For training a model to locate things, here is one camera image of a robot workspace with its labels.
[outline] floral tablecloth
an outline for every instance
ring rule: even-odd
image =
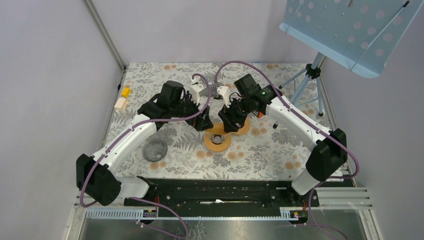
[[[264,71],[276,86],[305,67],[304,64],[297,63],[254,65]],[[143,103],[161,91],[163,83],[173,80],[188,87],[191,84],[192,74],[215,74],[220,66],[221,63],[131,63],[124,80],[124,86],[129,86],[131,89],[129,103],[124,110],[114,110],[107,142],[131,122]],[[234,81],[246,74],[251,74],[262,87],[267,85],[259,73],[241,64],[226,66],[218,80],[235,92]],[[299,85],[301,80],[302,77],[299,77],[296,84]],[[310,82],[300,102],[316,98],[316,88],[316,83]],[[294,85],[288,84],[282,92],[290,99],[294,93]],[[222,106],[222,100],[211,100],[210,118],[213,122],[221,122],[218,111]],[[326,114],[323,117],[318,116],[317,102],[299,109],[318,123],[329,126]],[[165,158],[159,162],[144,160],[143,143],[125,160],[117,175],[174,179],[295,179],[305,168],[310,151],[282,124],[273,129],[275,123],[273,119],[267,116],[249,117],[251,118],[249,132],[242,136],[233,135],[231,146],[222,153],[209,151],[203,144],[204,133],[197,132],[185,121],[165,124],[148,139],[162,139],[167,143],[168,151]],[[342,173],[338,170],[334,175],[341,176]]]

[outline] white wall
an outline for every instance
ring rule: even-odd
[[[309,63],[279,29],[285,0],[93,0],[123,60]]]
[[[120,70],[81,0],[3,0],[0,33],[0,239],[58,240]]]
[[[421,8],[380,77],[359,77],[329,59],[322,68],[385,240],[423,239],[423,26]]]

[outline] perforated board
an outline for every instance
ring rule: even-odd
[[[424,0],[410,0],[392,21],[405,2],[287,0],[280,29],[358,75],[375,78],[382,73]],[[387,24],[388,27],[365,51]]]

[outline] purple cable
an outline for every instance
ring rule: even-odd
[[[110,144],[110,146],[106,149],[106,151],[105,151],[105,153],[107,154],[107,153],[109,153],[112,149],[113,149],[113,147],[116,145],[116,144],[118,144],[119,143],[119,141],[121,140],[121,139],[123,139],[128,133],[130,133],[132,130],[134,130],[135,128],[137,128],[138,126],[140,126],[140,125],[143,125],[143,124],[146,124],[146,123],[154,123],[154,122],[179,122],[179,121],[185,121],[185,120],[189,120],[189,119],[192,119],[192,118],[195,118],[195,117],[197,117],[198,115],[200,115],[205,109],[206,109],[206,107],[209,105],[209,101],[211,100],[211,89],[210,89],[210,87],[209,87],[209,84],[208,84],[208,80],[203,76],[203,75],[201,75],[201,74],[199,74],[199,73],[195,73],[195,74],[193,74],[193,76],[191,76],[191,78],[194,78],[195,76],[198,76],[198,77],[200,77],[201,78],[201,80],[204,82],[204,84],[206,85],[206,89],[207,89],[207,100],[206,100],[206,103],[204,104],[204,106],[202,107],[202,109],[200,109],[198,112],[196,112],[195,114],[193,114],[193,115],[191,115],[191,116],[188,116],[188,117],[182,117],[182,118],[174,118],[174,119],[148,119],[148,120],[144,120],[144,121],[141,121],[141,122],[138,122],[138,123],[136,123],[136,124],[134,124],[132,127],[131,127],[131,129],[128,129],[128,130],[126,130],[126,131],[124,131],[118,138],[116,138],[116,140],[115,141],[113,141],[111,144]],[[89,184],[89,180],[90,180],[90,178],[91,178],[91,176],[93,175],[93,172],[94,172],[94,170],[96,169],[96,167],[100,164],[100,162],[104,159],[106,157],[106,155],[105,154],[102,154],[96,161],[95,161],[95,163],[94,163],[94,165],[93,165],[93,167],[90,169],[90,171],[88,172],[88,174],[87,174],[87,177],[85,178],[85,181],[84,181],[84,184],[82,185],[82,188],[81,188],[81,194],[79,195],[79,204],[83,207],[83,208],[88,208],[88,207],[90,207],[90,206],[92,206],[92,205],[94,205],[94,204],[96,204],[97,203],[97,201],[93,201],[93,202],[91,202],[91,203],[89,203],[89,204],[85,204],[84,203],[84,194],[85,194],[85,192],[86,192],[86,189],[87,189],[87,185]],[[179,218],[180,219],[180,221],[182,222],[182,225],[184,226],[184,228],[186,229],[186,231],[188,230],[187,229],[187,226],[186,226],[186,223],[185,222],[183,222],[183,220],[181,219],[181,217],[180,216],[178,216],[173,210],[171,210],[169,207],[167,207],[167,206],[165,206],[165,205],[162,205],[161,204],[161,207],[163,207],[163,208],[166,208],[166,209],[168,209],[171,213],[173,213],[177,218]],[[180,239],[186,239],[187,237],[188,237],[188,233],[186,232],[186,235],[187,235],[187,237],[186,238],[181,238],[181,237],[178,237],[178,236],[175,236],[175,235],[173,235],[172,233],[170,233],[170,232],[166,232],[166,231],[164,231],[164,230],[161,230],[161,229],[157,229],[158,231],[160,231],[160,232],[162,232],[162,233],[165,233],[165,234],[168,234],[168,235],[170,235],[170,236],[173,236],[173,237],[176,237],[176,238],[180,238]]]
[[[226,63],[224,63],[219,69],[218,71],[216,71],[215,74],[215,83],[218,82],[218,74],[221,72],[221,70],[227,66],[228,64],[243,64],[246,66],[251,67],[252,69],[256,70],[258,73],[260,73],[265,79],[266,81],[269,83],[269,85],[271,86],[272,90],[276,93],[278,99],[282,102],[282,104],[288,109],[290,110],[294,115],[296,115],[300,120],[302,120],[304,123],[306,123],[309,127],[311,127],[312,129],[314,129],[318,134],[322,134],[324,137],[330,139],[333,143],[337,144],[341,149],[343,149],[347,154],[349,154],[349,156],[352,158],[353,162],[355,163],[355,172],[350,175],[350,176],[331,176],[329,177],[330,179],[352,179],[354,177],[356,177],[359,174],[359,162],[358,159],[356,158],[356,156],[354,155],[353,152],[351,152],[349,149],[347,149],[343,144],[341,144],[339,141],[337,141],[336,139],[334,139],[333,137],[331,137],[329,134],[321,131],[321,129],[319,127],[317,127],[315,124],[313,124],[312,122],[308,121],[305,117],[302,116],[302,114],[300,114],[298,111],[294,110],[293,108],[290,107],[289,103],[286,102],[281,96],[280,93],[278,92],[278,90],[276,89],[276,87],[274,86],[274,84],[271,82],[271,80],[268,78],[267,75],[265,75],[265,73],[263,71],[261,71],[259,68],[255,67],[254,65],[244,62],[244,61],[238,61],[238,60],[234,60],[234,61],[228,61]],[[317,221],[314,218],[314,215],[311,211],[311,200],[312,200],[312,194],[314,192],[314,189],[310,190],[310,194],[309,194],[309,203],[308,203],[308,209],[310,212],[310,216],[312,218],[313,224],[316,225],[319,230],[321,230],[321,232],[323,232],[327,237],[329,237],[330,239],[333,240],[337,240],[337,238],[331,236],[327,231],[325,231],[324,229],[322,229],[320,226],[325,226],[322,224],[318,224]],[[342,231],[338,230],[337,228],[331,227],[331,229],[337,231],[338,233],[340,233],[341,235],[343,235],[346,239],[348,239],[348,237],[346,236],[346,234],[344,234]]]
[[[157,227],[154,227],[154,226],[150,226],[150,225],[147,225],[147,224],[144,224],[144,225],[142,225],[142,226],[146,226],[146,227],[148,227],[149,229],[154,229],[154,230],[156,230],[156,231],[159,231],[159,232],[161,232],[161,233],[164,233],[164,234],[166,234],[166,235],[169,235],[169,236],[171,236],[171,237],[174,237],[174,238],[177,238],[177,239],[187,239],[187,238],[189,238],[189,229],[187,228],[187,225],[186,225],[186,223],[184,222],[184,220],[180,217],[180,215],[178,215],[178,213],[176,213],[174,210],[172,210],[171,208],[169,208],[169,207],[167,207],[167,206],[165,206],[165,205],[163,205],[163,204],[160,204],[160,203],[157,203],[157,202],[152,202],[152,201],[148,201],[148,200],[144,200],[144,199],[142,199],[142,198],[138,198],[138,197],[130,197],[130,199],[132,199],[132,200],[136,200],[136,201],[140,201],[140,202],[143,202],[143,203],[146,203],[146,204],[151,204],[151,205],[155,205],[155,206],[158,206],[158,207],[162,207],[162,208],[164,208],[164,209],[166,209],[166,210],[168,210],[168,211],[170,211],[173,215],[175,215],[175,217],[177,217],[181,222],[182,222],[182,226],[184,227],[184,229],[185,229],[185,236],[178,236],[178,235],[175,235],[175,234],[173,234],[173,233],[170,233],[170,232],[168,232],[168,231],[165,231],[165,230],[163,230],[163,229],[160,229],[160,228],[157,228]]]

